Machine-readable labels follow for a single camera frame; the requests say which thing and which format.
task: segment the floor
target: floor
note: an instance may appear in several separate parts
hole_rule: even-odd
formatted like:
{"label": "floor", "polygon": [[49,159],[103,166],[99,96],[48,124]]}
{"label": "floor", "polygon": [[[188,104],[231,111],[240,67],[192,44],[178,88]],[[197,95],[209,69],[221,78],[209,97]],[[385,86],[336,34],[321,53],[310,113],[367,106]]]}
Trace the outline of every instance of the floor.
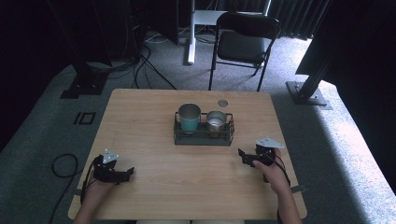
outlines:
{"label": "floor", "polygon": [[[67,66],[58,74],[0,154],[0,223],[46,223],[52,215],[53,223],[71,223],[67,210],[80,176],[56,176],[51,170],[54,160],[70,153],[78,159],[77,170],[84,166],[114,89],[137,86],[173,89],[174,86],[179,90],[207,90],[212,45],[206,40],[210,42],[213,36],[198,37],[201,41],[197,41],[193,65],[186,63],[188,39],[183,38],[179,46],[161,37],[150,39],[146,43],[150,51],[144,48],[142,53],[160,74],[148,65],[139,69],[140,64],[132,70],[114,72],[101,95],[60,99],[76,73],[72,66]],[[273,99],[299,183],[307,188],[303,195],[308,216],[303,222],[390,223],[396,220],[396,197],[336,87],[324,81],[319,85],[327,106],[295,105],[290,97],[286,81],[306,80],[306,76],[296,76],[295,71],[309,43],[309,40],[279,38],[262,86],[262,91],[268,91]],[[248,73],[246,68],[219,66],[212,88],[255,91],[258,77],[250,77]],[[78,113],[95,113],[92,124],[76,124]],[[53,166],[60,175],[75,172],[72,157],[62,157]],[[64,193],[69,182],[70,188]],[[246,223],[276,222],[247,220]]]}

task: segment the metal wire basket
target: metal wire basket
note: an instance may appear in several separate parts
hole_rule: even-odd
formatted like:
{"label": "metal wire basket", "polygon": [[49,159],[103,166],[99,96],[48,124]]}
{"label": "metal wire basket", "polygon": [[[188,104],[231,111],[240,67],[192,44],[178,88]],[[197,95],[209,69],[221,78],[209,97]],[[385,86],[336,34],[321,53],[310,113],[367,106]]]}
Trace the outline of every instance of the metal wire basket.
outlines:
{"label": "metal wire basket", "polygon": [[[207,113],[201,113],[201,120],[206,120]],[[214,135],[206,128],[206,122],[199,122],[198,128],[193,134],[183,133],[178,120],[178,113],[175,113],[174,137],[175,145],[194,146],[230,146],[233,141],[233,114],[225,113],[227,121],[224,129]]]}

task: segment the human arm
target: human arm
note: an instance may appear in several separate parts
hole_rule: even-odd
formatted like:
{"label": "human arm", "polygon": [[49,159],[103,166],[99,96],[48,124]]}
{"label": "human arm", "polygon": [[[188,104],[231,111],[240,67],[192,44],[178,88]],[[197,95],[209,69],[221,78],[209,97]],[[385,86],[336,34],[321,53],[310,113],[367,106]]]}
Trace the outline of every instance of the human arm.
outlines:
{"label": "human arm", "polygon": [[115,183],[105,183],[92,178],[90,185],[86,188],[84,201],[79,208],[73,223],[92,223],[97,209],[114,185]]}
{"label": "human arm", "polygon": [[[275,148],[276,161],[281,164],[280,151]],[[302,223],[294,201],[287,178],[283,171],[275,163],[266,166],[259,161],[253,162],[254,166],[265,174],[271,184],[272,191],[277,195],[278,212],[283,223]]]}

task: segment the metal cup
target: metal cup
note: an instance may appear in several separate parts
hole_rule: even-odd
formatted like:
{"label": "metal cup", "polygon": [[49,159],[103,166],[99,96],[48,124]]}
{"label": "metal cup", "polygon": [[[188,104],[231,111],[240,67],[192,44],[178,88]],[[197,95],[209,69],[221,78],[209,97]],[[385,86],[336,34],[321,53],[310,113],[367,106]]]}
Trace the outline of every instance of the metal cup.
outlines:
{"label": "metal cup", "polygon": [[218,110],[213,110],[206,115],[206,128],[210,131],[210,137],[220,137],[224,129],[227,116]]}
{"label": "metal cup", "polygon": [[186,103],[178,109],[181,130],[186,134],[193,134],[201,120],[201,108],[193,103]]}

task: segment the chair backrest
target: chair backrest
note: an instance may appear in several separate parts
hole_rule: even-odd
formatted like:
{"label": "chair backrest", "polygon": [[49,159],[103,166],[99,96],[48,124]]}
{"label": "chair backrest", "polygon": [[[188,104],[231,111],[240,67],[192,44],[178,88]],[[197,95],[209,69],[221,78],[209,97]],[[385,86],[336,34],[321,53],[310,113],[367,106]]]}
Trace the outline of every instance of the chair backrest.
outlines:
{"label": "chair backrest", "polygon": [[241,35],[263,37],[275,40],[280,33],[277,19],[237,12],[225,12],[217,20],[219,28],[231,29]]}

